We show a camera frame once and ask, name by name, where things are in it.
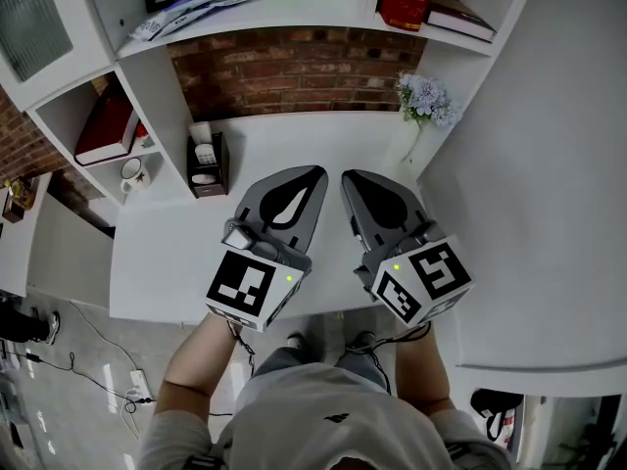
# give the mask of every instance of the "brick wall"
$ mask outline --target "brick wall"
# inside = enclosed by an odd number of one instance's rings
[[[0,88],[0,188],[7,179],[45,172],[54,172],[50,193],[76,212],[87,200],[101,197]]]
[[[326,110],[397,111],[400,71],[426,40],[344,27],[241,30],[169,45],[196,120]]]

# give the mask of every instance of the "white mug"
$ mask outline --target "white mug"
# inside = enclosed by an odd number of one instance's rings
[[[130,159],[121,167],[120,188],[123,193],[130,193],[133,190],[143,190],[149,186],[150,174],[146,169],[146,165],[139,159]]]

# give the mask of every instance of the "electrical outlet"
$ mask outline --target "electrical outlet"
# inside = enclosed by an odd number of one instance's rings
[[[151,399],[153,397],[150,392],[150,387],[148,386],[148,381],[146,381],[144,371],[141,369],[130,371],[130,379],[133,382],[133,388],[138,396],[143,399]]]

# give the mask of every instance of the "sneaker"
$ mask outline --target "sneaker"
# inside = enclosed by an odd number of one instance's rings
[[[59,329],[61,328],[61,316],[58,311],[52,312],[50,318],[48,318],[48,326],[50,327],[50,334],[48,338],[46,338],[46,344],[54,345],[57,334],[59,334]]]
[[[287,337],[287,346],[290,349],[304,350],[307,347],[307,341],[301,333],[294,333]]]
[[[371,331],[361,331],[351,343],[346,344],[347,349],[361,349],[374,344],[376,335]]]

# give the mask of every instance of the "small wooden box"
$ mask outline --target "small wooden box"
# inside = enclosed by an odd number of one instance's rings
[[[222,133],[212,135],[217,164],[200,165],[194,153],[195,144],[190,137],[187,140],[187,182],[197,199],[216,195],[228,195],[228,170],[230,155]],[[216,178],[215,183],[197,184],[192,177],[197,174],[209,174]]]

